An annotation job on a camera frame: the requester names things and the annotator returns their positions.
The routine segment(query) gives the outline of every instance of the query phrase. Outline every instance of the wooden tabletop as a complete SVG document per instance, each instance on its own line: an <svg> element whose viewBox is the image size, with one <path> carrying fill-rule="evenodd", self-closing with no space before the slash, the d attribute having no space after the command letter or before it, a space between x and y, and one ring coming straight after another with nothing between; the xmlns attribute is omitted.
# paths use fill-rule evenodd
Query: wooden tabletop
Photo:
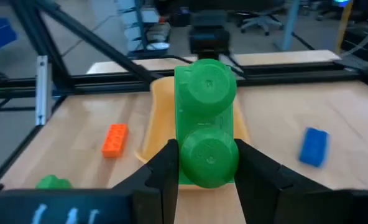
<svg viewBox="0 0 368 224"><path fill-rule="evenodd" d="M243 65L305 63L338 57L329 51L237 55ZM140 60L148 69L171 69L176 60ZM112 62L91 73L121 72ZM253 146L277 162L332 189L368 189L368 86L361 82L243 87L237 96ZM7 189L33 188L45 175L76 188L110 188L137 170L152 105L150 93L69 96L1 179ZM109 125L127 123L123 157L103 159ZM298 161L306 127L330 135L324 166ZM235 186L180 191L176 223L244 223Z"/></svg>

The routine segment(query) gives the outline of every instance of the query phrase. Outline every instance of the yellow tray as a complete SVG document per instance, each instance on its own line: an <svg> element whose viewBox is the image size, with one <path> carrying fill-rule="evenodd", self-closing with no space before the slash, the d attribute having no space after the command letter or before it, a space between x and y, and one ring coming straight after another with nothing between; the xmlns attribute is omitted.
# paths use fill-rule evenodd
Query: yellow tray
<svg viewBox="0 0 368 224"><path fill-rule="evenodd" d="M174 113L174 77L160 78L151 84L151 93L154 103L144 145L141 152L136 152L136 157L144 164L153 158L167 143L169 139L176 138L175 113ZM242 139L250 144L245 122L238 100L234 100L234 138ZM183 189L202 189L196 185L180 185Z"/></svg>

